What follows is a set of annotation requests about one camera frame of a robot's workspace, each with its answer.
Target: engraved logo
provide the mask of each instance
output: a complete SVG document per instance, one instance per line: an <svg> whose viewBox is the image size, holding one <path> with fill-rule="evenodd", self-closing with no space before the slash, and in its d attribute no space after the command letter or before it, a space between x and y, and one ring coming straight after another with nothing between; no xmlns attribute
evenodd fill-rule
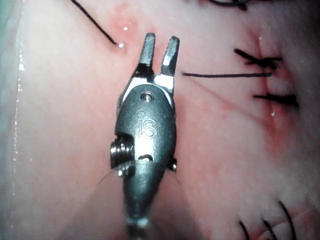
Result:
<svg viewBox="0 0 320 240"><path fill-rule="evenodd" d="M139 138L142 138L143 136L151 139L155 138L157 136L157 123L152 119L144 119L147 115L144 110L139 110L136 114L139 117Z"/></svg>

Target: skin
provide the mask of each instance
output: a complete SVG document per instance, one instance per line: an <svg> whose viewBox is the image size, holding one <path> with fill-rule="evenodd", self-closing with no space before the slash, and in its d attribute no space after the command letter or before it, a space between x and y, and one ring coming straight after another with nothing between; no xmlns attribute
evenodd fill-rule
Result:
<svg viewBox="0 0 320 240"><path fill-rule="evenodd" d="M154 71L180 38L175 76L179 179L203 239L297 239L320 232L320 29L317 1L252 1L248 11L207 1L81 4L112 45L67 0L0 3L1 205L6 239L53 239L109 173L116 102L147 32ZM280 69L244 65L282 57ZM269 78L182 76L272 72ZM253 95L295 94L299 108Z"/></svg>

